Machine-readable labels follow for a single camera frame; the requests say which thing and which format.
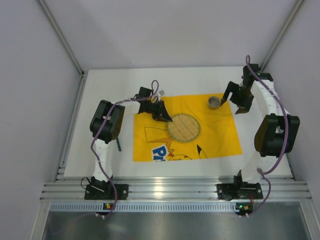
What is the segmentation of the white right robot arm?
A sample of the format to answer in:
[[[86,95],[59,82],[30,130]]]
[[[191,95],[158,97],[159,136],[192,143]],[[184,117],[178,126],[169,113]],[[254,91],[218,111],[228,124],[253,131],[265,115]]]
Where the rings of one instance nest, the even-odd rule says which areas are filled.
[[[263,120],[254,136],[254,153],[237,175],[233,183],[217,185],[218,198],[262,199],[260,179],[272,173],[286,153],[293,149],[300,126],[298,116],[289,114],[274,88],[269,73],[244,73],[240,84],[230,81],[221,99],[236,104],[237,114],[248,113],[253,100],[257,101]]]

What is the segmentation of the speckled ceramic cup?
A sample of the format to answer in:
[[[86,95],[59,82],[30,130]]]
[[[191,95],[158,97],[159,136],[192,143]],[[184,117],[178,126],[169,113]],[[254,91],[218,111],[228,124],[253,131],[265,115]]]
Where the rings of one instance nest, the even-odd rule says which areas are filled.
[[[211,110],[217,110],[221,106],[221,99],[217,96],[210,96],[207,101],[207,106]]]

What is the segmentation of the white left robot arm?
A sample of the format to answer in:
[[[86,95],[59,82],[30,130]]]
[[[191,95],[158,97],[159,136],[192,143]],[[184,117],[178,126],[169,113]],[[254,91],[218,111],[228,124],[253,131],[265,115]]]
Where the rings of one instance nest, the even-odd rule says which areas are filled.
[[[111,103],[101,100],[91,120],[89,130],[93,140],[90,149],[95,156],[94,173],[85,187],[85,200],[126,200],[129,185],[113,182],[111,142],[119,145],[119,134],[125,115],[150,114],[158,122],[171,122],[163,100],[149,98]]]

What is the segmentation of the yellow printed cloth placemat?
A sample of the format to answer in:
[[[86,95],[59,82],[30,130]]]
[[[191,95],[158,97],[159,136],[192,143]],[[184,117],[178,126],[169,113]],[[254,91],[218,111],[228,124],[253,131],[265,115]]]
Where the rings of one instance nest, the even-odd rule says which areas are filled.
[[[211,94],[165,96],[162,98],[171,117],[189,114],[201,126],[200,135],[191,142],[173,140],[167,122],[155,121],[148,113],[134,116],[133,161],[187,161],[229,157],[242,154],[238,133],[228,103],[208,108]]]

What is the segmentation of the round woven yellow plate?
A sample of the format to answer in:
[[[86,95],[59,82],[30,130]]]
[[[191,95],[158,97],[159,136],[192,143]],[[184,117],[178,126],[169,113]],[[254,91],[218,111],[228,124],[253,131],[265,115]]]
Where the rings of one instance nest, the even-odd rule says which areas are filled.
[[[201,133],[199,121],[192,115],[179,113],[171,117],[166,125],[168,135],[179,143],[189,143],[197,139]]]

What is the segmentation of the green handled spoon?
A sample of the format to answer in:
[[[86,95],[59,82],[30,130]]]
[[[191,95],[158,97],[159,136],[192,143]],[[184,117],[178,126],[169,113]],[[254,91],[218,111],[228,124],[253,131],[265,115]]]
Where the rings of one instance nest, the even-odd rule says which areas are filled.
[[[122,147],[121,147],[121,143],[120,143],[119,137],[116,138],[116,144],[117,144],[118,151],[121,152],[122,151]]]

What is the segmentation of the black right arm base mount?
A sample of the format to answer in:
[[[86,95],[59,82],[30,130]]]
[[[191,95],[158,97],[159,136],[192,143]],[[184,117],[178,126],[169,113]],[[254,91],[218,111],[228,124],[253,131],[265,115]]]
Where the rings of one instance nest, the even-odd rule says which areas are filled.
[[[263,199],[261,185],[259,183],[221,183],[216,185],[217,195],[219,200],[254,200]]]

